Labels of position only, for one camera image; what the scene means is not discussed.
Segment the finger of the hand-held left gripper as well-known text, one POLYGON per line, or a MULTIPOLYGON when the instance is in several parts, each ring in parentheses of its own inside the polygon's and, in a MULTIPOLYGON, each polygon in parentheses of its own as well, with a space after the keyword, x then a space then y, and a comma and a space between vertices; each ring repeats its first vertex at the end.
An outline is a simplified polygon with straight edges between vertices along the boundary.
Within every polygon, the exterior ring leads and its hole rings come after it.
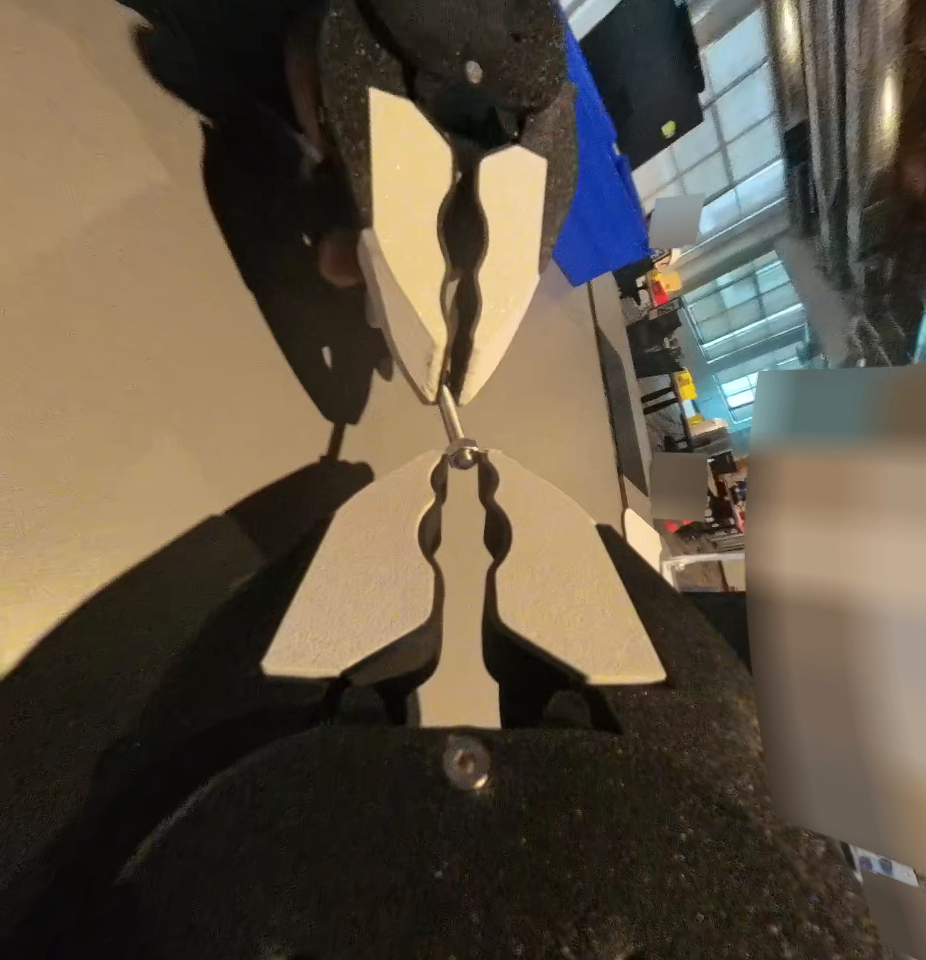
POLYGON ((548 162, 514 145, 481 159, 474 183, 482 246, 457 294, 454 400, 472 402, 500 366, 540 281, 548 162))
POLYGON ((441 222, 454 152, 408 98, 369 87, 368 107, 372 211, 357 244, 368 317, 419 400, 436 405, 449 349, 441 222))

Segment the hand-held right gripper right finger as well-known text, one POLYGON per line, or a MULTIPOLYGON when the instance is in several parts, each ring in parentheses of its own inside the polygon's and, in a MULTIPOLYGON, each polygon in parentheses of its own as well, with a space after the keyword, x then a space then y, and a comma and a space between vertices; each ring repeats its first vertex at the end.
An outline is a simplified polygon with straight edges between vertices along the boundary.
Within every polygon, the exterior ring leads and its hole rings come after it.
POLYGON ((500 451, 482 453, 490 555, 482 654, 502 724, 534 724, 558 693, 663 684, 667 671, 601 528, 577 501, 500 451))

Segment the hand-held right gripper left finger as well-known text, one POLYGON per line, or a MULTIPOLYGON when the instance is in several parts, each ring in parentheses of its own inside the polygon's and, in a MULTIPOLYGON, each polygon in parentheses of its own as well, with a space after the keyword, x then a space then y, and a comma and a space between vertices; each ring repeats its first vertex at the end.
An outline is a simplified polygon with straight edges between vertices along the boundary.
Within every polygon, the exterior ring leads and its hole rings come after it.
POLYGON ((266 677, 373 689, 423 720, 447 621, 449 471, 426 451, 337 510, 262 657, 266 677))

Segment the silver bolt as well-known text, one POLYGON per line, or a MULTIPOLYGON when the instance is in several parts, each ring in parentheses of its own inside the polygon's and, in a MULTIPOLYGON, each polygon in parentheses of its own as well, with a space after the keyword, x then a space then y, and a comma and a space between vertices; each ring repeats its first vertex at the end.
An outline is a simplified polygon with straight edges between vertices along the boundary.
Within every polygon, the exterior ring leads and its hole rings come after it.
POLYGON ((465 436, 462 423, 457 412, 457 403, 447 384, 441 384, 436 395, 436 406, 445 429, 447 446, 451 450, 460 450, 467 446, 469 439, 465 436))

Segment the person's left forearm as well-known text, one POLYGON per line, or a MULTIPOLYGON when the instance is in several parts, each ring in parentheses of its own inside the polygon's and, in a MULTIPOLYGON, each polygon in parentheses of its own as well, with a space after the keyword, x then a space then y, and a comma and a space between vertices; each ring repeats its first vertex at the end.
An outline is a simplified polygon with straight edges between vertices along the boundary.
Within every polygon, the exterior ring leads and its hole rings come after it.
POLYGON ((286 48, 318 25, 316 1, 126 1, 143 17, 137 52, 153 79, 212 123, 258 115, 297 122, 286 48))

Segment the person's left hand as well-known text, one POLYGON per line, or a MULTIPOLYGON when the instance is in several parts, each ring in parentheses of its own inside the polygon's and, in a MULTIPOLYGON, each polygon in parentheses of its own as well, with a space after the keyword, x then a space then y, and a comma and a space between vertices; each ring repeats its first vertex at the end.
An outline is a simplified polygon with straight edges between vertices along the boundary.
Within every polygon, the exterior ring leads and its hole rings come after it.
MULTIPOLYGON (((315 54, 309 42, 289 37, 283 53, 284 74, 292 113, 304 141, 315 156, 314 163, 325 162, 328 145, 322 123, 322 94, 315 54)), ((363 284, 357 256, 357 240, 346 232, 325 234, 317 247, 320 275, 338 289, 363 284)))

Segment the white base board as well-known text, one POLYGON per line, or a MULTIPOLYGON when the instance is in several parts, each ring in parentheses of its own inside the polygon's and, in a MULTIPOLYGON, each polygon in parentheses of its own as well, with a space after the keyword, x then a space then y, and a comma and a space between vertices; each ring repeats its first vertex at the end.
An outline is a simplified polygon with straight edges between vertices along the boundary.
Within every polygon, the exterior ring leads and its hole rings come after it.
POLYGON ((627 545, 656 573, 661 570, 663 541, 651 523, 636 510, 626 507, 623 515, 623 534, 627 545))

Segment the blue plastic bin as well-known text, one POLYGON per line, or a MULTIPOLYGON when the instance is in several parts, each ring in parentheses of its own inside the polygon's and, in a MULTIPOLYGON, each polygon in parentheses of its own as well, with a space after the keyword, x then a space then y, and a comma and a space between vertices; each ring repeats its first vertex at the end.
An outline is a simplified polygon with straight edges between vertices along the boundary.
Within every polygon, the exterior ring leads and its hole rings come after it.
POLYGON ((576 188, 553 259, 571 287, 651 266, 649 227, 628 158, 579 42, 564 19, 567 75, 576 88, 576 188))

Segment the clear acrylic stand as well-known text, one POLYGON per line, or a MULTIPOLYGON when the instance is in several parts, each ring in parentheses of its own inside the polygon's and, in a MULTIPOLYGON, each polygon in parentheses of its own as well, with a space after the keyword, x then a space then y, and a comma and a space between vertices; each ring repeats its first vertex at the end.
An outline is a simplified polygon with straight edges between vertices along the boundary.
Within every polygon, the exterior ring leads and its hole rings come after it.
POLYGON ((660 559, 659 573, 667 584, 677 593, 686 591, 681 577, 691 569, 698 567, 715 568, 719 585, 690 585, 692 593, 742 594, 745 584, 745 551, 709 551, 696 554, 668 556, 660 559))

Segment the black chair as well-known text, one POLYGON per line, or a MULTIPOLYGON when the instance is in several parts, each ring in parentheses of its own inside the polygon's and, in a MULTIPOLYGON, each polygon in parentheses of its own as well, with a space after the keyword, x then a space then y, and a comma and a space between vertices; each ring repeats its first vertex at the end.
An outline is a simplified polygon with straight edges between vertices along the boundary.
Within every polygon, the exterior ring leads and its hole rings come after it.
POLYGON ((669 377, 685 369, 680 345, 673 340, 680 327, 678 311, 642 317, 627 326, 637 379, 669 377))

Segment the black desk mat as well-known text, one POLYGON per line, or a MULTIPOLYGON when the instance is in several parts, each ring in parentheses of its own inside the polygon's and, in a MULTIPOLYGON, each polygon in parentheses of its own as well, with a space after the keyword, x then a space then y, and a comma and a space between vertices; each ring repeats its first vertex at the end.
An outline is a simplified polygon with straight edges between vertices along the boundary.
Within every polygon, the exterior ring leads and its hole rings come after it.
POLYGON ((649 498, 652 452, 632 356, 627 346, 618 348, 601 326, 595 331, 617 473, 643 498, 649 498))

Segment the black television on stand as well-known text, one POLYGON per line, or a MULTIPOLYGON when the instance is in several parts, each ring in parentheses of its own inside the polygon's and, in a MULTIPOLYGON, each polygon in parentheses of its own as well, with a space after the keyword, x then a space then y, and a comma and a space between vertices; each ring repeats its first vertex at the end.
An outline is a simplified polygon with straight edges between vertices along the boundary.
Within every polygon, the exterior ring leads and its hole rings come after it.
POLYGON ((619 2, 580 46, 633 170, 703 123, 706 81, 685 2, 619 2))

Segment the large window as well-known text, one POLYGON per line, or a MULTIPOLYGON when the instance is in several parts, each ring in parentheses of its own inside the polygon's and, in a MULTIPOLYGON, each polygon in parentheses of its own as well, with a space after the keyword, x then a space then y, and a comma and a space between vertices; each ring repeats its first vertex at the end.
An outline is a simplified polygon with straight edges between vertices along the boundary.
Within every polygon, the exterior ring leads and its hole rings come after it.
POLYGON ((635 174, 644 209, 702 195, 697 239, 675 251, 691 407, 732 431, 752 422, 760 372, 800 364, 806 314, 776 250, 789 226, 769 2, 691 2, 702 122, 635 174))

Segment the silver ventilation duct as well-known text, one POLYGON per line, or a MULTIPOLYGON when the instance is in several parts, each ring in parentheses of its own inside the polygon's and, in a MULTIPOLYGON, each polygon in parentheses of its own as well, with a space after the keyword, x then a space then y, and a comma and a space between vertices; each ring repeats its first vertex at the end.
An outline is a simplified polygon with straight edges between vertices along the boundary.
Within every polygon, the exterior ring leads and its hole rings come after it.
POLYGON ((776 252, 804 308, 805 362, 913 362, 926 209, 905 185, 920 138, 926 2, 767 2, 788 230, 776 252))

